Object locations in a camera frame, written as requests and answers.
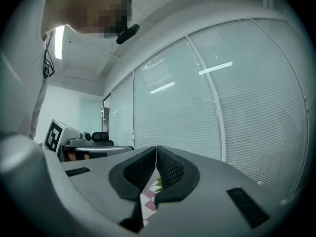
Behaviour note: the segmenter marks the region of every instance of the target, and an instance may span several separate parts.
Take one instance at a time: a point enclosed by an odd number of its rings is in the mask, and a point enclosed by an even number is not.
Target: glass wall
[[[316,77],[302,76],[315,63],[295,34],[284,21],[240,20],[168,46],[113,90],[112,140],[133,144],[135,132],[135,148],[163,145],[225,161],[287,201],[305,178],[316,120]],[[282,38],[306,52],[296,58]],[[158,177],[156,170],[146,188]]]
[[[190,38],[217,89],[226,162],[288,198],[302,169],[307,138],[304,97],[290,63],[250,20]]]

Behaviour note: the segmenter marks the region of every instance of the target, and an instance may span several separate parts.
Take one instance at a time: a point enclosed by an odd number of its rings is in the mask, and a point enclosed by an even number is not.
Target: black earpiece
[[[121,45],[131,37],[133,37],[139,30],[139,25],[135,24],[132,27],[127,28],[117,38],[117,44]]]

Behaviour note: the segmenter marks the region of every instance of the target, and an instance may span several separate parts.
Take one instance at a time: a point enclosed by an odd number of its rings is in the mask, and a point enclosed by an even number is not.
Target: window blinds
[[[304,172],[295,191],[295,193],[299,193],[308,182],[314,162],[312,154],[315,151],[316,134],[316,61],[306,42],[287,22],[278,20],[254,21],[267,31],[282,49],[296,72],[306,98],[309,139]]]
[[[223,113],[226,162],[279,199],[293,192],[307,142],[304,98],[274,41],[250,20],[190,36],[215,84]]]
[[[163,145],[221,158],[219,121],[202,70],[186,39],[135,70],[136,148]],[[148,185],[158,177],[156,170]]]

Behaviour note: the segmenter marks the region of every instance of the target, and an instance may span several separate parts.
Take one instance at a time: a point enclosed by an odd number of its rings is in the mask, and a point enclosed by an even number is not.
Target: gray plastic surface
[[[108,156],[118,155],[128,151],[132,151],[129,146],[121,147],[78,147],[76,152],[93,152],[93,153],[107,153]]]
[[[137,149],[110,157],[61,163],[64,170],[88,167],[91,171],[69,179],[86,200],[105,217],[120,223],[130,218],[135,202],[121,199],[109,182],[109,172],[118,163],[147,148]]]
[[[73,186],[55,152],[13,135],[0,140],[0,176],[12,201],[50,236],[136,234],[105,218]]]
[[[84,138],[73,138],[71,140],[69,140],[69,145],[71,147],[80,147],[80,146],[94,146],[94,141],[90,140],[86,140]]]
[[[271,217],[267,222],[279,213],[281,206],[277,198],[232,166],[183,150],[164,148],[194,163],[200,171],[200,180],[184,200],[160,203],[141,234],[153,237],[248,236],[251,227],[226,193],[235,187],[242,187]]]
[[[56,153],[20,135],[0,141],[0,174],[8,194],[37,227],[52,236],[265,236],[286,215],[276,197],[230,165],[183,150],[164,147],[194,163],[196,188],[182,201],[160,203],[139,234],[119,226],[131,216],[134,202],[120,199],[108,181],[111,168],[146,148],[106,158],[60,163]],[[65,170],[88,167],[68,177]],[[242,187],[270,216],[255,228],[226,190]]]

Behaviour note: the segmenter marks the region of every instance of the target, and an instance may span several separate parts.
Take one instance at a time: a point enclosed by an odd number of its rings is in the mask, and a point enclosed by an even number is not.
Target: white shirt
[[[0,131],[34,138],[47,88],[41,25],[45,0],[23,0],[0,39]]]

